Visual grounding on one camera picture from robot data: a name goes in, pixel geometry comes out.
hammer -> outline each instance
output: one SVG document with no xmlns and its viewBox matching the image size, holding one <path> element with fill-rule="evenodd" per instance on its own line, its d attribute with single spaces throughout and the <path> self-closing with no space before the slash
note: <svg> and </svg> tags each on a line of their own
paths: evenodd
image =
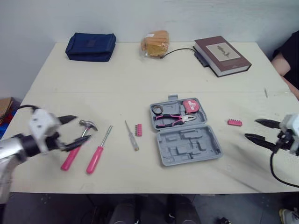
<svg viewBox="0 0 299 224">
<path fill-rule="evenodd" d="M 85 130 L 82 133 L 82 137 L 84 137 L 86 135 L 86 133 L 89 131 L 89 129 L 93 129 L 95 131 L 97 131 L 97 127 L 95 126 L 95 124 L 92 121 L 85 121 L 85 120 L 80 120 L 79 121 L 80 126 L 84 126 Z M 69 155 L 67 156 L 66 160 L 64 161 L 64 163 L 61 166 L 61 169 L 64 171 L 68 171 L 69 168 L 71 167 L 71 164 L 73 163 L 74 159 L 76 158 L 76 155 L 78 154 L 79 150 L 81 147 L 78 147 L 74 150 L 71 150 Z"/>
</svg>

navy blue pouch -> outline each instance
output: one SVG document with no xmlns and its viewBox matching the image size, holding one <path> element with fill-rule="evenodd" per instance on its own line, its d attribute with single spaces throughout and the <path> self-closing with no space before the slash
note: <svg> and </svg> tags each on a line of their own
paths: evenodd
<svg viewBox="0 0 299 224">
<path fill-rule="evenodd" d="M 114 34 L 75 33 L 65 52 L 70 60 L 108 62 L 115 47 Z"/>
</svg>

floor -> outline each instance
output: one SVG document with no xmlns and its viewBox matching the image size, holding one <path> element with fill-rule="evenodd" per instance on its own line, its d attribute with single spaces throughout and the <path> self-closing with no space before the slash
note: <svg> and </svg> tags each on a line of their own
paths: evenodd
<svg viewBox="0 0 299 224">
<path fill-rule="evenodd" d="M 166 195 L 140 195 L 166 201 Z M 226 217 L 233 224 L 281 224 L 278 211 L 287 194 L 185 195 L 193 201 L 202 224 Z M 90 224 L 93 206 L 115 206 L 132 195 L 73 195 L 12 193 L 5 224 Z"/>
</svg>

gray plastic tool case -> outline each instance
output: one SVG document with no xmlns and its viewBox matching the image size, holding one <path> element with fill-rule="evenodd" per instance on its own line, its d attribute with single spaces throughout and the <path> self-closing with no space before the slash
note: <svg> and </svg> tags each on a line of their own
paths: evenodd
<svg viewBox="0 0 299 224">
<path fill-rule="evenodd" d="M 157 141 L 162 163 L 173 166 L 222 157 L 223 153 L 214 132 L 209 125 L 205 125 L 206 114 L 197 98 L 188 98 L 196 100 L 200 105 L 199 111 L 192 113 L 196 116 L 195 120 L 186 121 L 183 125 L 156 128 L 156 125 L 174 122 L 173 119 L 154 120 L 156 115 L 152 108 L 156 105 L 162 106 L 162 114 L 185 115 L 183 101 L 188 99 L 178 100 L 177 95 L 169 96 L 168 99 L 167 102 L 150 105 L 152 125 L 158 130 Z"/>
</svg>

bread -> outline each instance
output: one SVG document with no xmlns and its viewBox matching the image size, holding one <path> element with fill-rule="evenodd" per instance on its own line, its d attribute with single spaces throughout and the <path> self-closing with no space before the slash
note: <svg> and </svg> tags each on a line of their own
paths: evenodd
<svg viewBox="0 0 299 224">
<path fill-rule="evenodd" d="M 148 34 L 141 42 L 142 51 L 151 57 L 161 57 L 169 45 L 169 34 L 166 30 L 158 30 Z"/>
</svg>

